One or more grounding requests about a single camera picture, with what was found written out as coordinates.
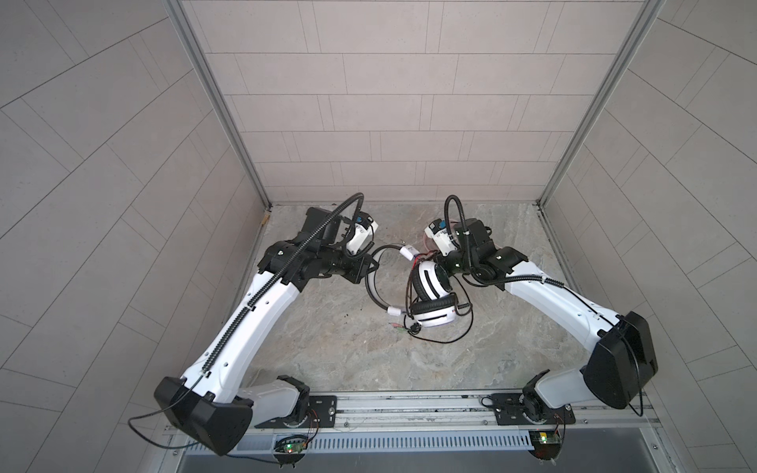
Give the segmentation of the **white black headphones with cable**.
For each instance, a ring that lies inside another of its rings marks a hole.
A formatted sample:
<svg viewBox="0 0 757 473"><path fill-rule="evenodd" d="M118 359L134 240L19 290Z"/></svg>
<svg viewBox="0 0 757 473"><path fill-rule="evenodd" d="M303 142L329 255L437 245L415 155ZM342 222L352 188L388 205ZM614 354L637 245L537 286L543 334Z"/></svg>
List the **white black headphones with cable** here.
<svg viewBox="0 0 757 473"><path fill-rule="evenodd" d="M381 295L377 286L377 275L380 260L388 251L396 251L411 263L402 305L391 305ZM467 337L475 321L473 304L465 289L462 289L465 300L462 302L449 281L449 274L434 257L440 255L437 250L418 252L413 246L399 246L385 244L377 248L372 254L372 268L365 279L368 296L390 317L400 317L401 325L393 324L402 329L410 337L436 345L451 345ZM468 321L468 325L461 334L449 340L439 340L423 337L421 332L425 328L436 328L456 322L459 318Z"/></svg>

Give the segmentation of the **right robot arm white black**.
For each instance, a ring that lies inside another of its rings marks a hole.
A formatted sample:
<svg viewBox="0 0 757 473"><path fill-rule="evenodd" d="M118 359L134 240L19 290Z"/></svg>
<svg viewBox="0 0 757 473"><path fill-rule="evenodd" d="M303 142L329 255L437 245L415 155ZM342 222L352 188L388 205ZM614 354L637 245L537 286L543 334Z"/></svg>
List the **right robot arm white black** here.
<svg viewBox="0 0 757 473"><path fill-rule="evenodd" d="M598 400L644 414L644 388L658 372L648 321L630 311L621 315L551 278L510 246L497 248L478 219L461 217L447 227L459 244L461 271L483 287L508 292L550 317L589 352L587 364L565 372L544 371L522 390L530 422L542 423L550 410Z"/></svg>

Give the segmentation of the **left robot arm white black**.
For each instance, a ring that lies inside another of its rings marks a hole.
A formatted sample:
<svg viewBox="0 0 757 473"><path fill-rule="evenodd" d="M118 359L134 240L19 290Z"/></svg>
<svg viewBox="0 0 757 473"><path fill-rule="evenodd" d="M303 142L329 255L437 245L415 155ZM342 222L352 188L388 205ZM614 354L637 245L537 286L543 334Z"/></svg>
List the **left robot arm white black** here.
<svg viewBox="0 0 757 473"><path fill-rule="evenodd" d="M276 242L258 264L248 295L207 350L178 378L166 376L154 392L170 424L224 456L249 428L271 420L295 427L309 422L310 389L291 376L242 388L252 359L276 321L311 280L338 275L358 284L369 272L376 232L363 213L363 193L334 210L311 208L293 240Z"/></svg>

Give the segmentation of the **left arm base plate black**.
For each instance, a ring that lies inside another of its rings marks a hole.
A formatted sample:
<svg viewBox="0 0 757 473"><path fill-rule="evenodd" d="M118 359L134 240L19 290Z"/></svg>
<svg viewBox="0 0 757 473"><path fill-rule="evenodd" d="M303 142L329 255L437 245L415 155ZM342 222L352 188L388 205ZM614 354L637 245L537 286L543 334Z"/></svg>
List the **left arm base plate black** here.
<svg viewBox="0 0 757 473"><path fill-rule="evenodd" d="M337 412L338 397L335 395L311 395L306 417L303 421L276 418L256 425L256 429L304 429L312 421L319 420L319 427L333 428Z"/></svg>

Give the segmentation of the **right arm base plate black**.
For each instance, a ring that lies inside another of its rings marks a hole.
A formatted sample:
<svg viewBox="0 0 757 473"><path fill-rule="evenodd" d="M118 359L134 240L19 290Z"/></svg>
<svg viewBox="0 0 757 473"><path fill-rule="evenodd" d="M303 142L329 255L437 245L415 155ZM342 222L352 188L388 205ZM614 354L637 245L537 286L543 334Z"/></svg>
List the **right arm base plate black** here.
<svg viewBox="0 0 757 473"><path fill-rule="evenodd" d="M534 396L514 393L493 393L480 399L482 407L494 412L499 426L510 425L574 425L576 417L567 406L549 408Z"/></svg>

